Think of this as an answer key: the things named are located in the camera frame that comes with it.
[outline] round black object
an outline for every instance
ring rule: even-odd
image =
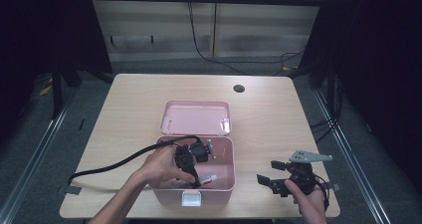
[[[208,152],[202,142],[195,142],[190,145],[190,151],[195,156],[197,162],[208,161]]]
[[[236,85],[233,87],[233,90],[235,90],[235,92],[237,93],[242,93],[245,91],[245,87],[242,85]]]

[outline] open pink container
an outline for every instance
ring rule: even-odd
[[[225,204],[236,183],[233,141],[225,136],[231,131],[229,106],[223,102],[172,101],[165,106],[160,129],[166,141],[175,136],[197,135],[202,142],[210,142],[215,159],[196,163],[199,177],[216,175],[216,179],[192,189],[188,183],[171,179],[160,186],[152,186],[159,202],[165,205],[202,206]],[[194,139],[178,144],[193,143]]]

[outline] hand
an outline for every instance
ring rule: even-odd
[[[323,193],[317,185],[310,195],[304,195],[299,187],[290,179],[286,179],[285,185],[292,192],[295,204],[299,204],[305,223],[326,223],[323,207]]]
[[[149,185],[157,186],[160,182],[179,178],[185,182],[195,182],[192,174],[183,172],[174,162],[175,146],[165,146],[150,154],[142,167],[141,172]]]

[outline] table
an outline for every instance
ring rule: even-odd
[[[234,91],[242,85],[245,91]],[[77,171],[116,163],[162,136],[160,122],[169,101],[226,102],[230,106],[236,186],[226,205],[182,207],[162,205],[145,187],[128,218],[282,218],[299,217],[293,198],[274,195],[257,183],[257,173],[288,178],[271,168],[271,160],[289,161],[297,149],[317,152],[292,80],[277,77],[135,75],[115,77]],[[79,195],[67,194],[64,218],[93,217],[146,159],[143,155],[109,172],[76,178]],[[321,162],[314,172],[328,181]],[[331,192],[328,217],[339,214]]]

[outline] black mechanical part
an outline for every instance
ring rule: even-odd
[[[313,173],[313,167],[310,163],[283,163],[280,161],[272,161],[271,166],[279,170],[287,170],[292,175],[290,180],[294,182],[305,195],[310,195],[314,191],[317,183],[316,176]],[[274,179],[257,174],[258,183],[270,187],[274,194],[280,194],[282,197],[287,197],[292,194],[285,185],[286,179]]]
[[[194,167],[193,155],[189,150],[189,146],[184,144],[183,146],[177,146],[176,155],[174,157],[176,165],[182,169],[182,171],[192,174],[195,177],[195,182],[191,183],[192,188],[198,188],[201,186],[199,182],[198,173]]]
[[[202,142],[194,142],[190,144],[190,151],[195,156],[196,162],[208,161],[208,150]]]

